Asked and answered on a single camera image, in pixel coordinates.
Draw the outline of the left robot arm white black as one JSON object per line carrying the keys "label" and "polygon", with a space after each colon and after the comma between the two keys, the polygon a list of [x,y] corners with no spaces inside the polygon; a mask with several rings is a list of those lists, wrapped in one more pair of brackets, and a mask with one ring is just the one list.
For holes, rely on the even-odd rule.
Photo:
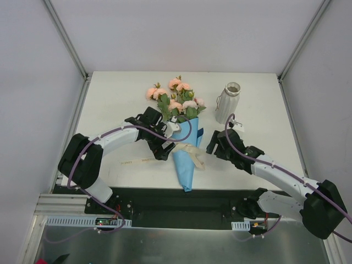
{"label": "left robot arm white black", "polygon": [[164,122],[162,114],[148,107],[143,114],[127,118],[111,132],[93,137],[75,134],[58,163],[58,171],[72,176],[74,185],[98,199],[97,207],[105,214],[116,209],[112,189],[99,177],[105,155],[139,140],[145,140],[156,160],[166,161],[175,143],[168,141],[181,130],[176,117]]}

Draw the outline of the cream printed ribbon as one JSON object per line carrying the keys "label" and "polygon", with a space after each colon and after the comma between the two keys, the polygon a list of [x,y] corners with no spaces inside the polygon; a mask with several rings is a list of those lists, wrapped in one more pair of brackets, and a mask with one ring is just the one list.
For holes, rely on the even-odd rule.
{"label": "cream printed ribbon", "polygon": [[[192,160],[196,168],[200,170],[205,169],[204,162],[199,159],[199,156],[204,155],[206,153],[204,150],[201,150],[200,148],[192,144],[176,143],[176,147],[172,149],[172,153],[177,153],[177,152],[187,153],[187,155],[190,157],[190,159]],[[120,165],[131,165],[131,164],[139,164],[139,163],[146,163],[146,162],[153,162],[153,161],[156,161],[156,159],[152,157],[147,157],[147,158],[141,158],[141,159],[121,161],[119,163]]]}

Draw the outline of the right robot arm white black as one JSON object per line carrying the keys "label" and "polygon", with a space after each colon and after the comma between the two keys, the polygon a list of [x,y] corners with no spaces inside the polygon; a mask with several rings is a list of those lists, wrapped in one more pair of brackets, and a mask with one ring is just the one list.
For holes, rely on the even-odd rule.
{"label": "right robot arm white black", "polygon": [[245,146],[233,129],[214,131],[206,152],[284,191],[285,194],[280,195],[258,188],[237,204],[237,212],[243,217],[255,219],[264,213],[274,213],[302,223],[320,239],[327,239],[334,233],[343,219],[351,220],[335,184],[295,175],[275,164],[259,148]]}

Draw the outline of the pink flower bouquet blue wrap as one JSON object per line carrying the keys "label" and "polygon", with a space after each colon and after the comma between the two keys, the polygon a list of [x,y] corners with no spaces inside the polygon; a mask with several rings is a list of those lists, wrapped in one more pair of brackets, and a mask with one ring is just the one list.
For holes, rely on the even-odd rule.
{"label": "pink flower bouquet blue wrap", "polygon": [[[174,133],[176,143],[192,144],[199,148],[204,130],[199,128],[199,114],[206,109],[204,100],[196,97],[189,84],[177,76],[169,81],[169,91],[155,83],[146,91],[146,98],[157,103],[163,120],[178,123],[181,131]],[[180,186],[185,192],[192,191],[194,170],[190,157],[185,152],[173,153],[173,161]]]}

